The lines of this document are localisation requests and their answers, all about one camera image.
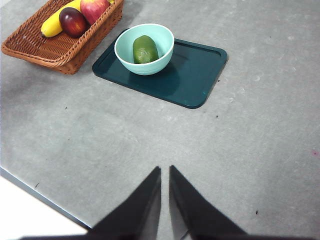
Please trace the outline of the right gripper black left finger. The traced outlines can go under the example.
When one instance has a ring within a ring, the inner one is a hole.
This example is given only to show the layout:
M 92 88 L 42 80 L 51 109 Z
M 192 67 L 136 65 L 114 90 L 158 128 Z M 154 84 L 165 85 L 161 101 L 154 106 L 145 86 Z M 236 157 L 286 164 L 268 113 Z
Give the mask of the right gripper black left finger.
M 132 194 L 89 232 L 97 237 L 156 237 L 161 211 L 161 168 L 155 167 Z

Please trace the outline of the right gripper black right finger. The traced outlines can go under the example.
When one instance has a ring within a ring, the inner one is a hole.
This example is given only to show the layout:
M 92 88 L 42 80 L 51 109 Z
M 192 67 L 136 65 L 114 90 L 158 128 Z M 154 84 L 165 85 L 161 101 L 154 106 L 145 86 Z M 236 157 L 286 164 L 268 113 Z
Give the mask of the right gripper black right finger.
M 169 210 L 175 237 L 247 235 L 208 202 L 174 165 L 169 167 Z

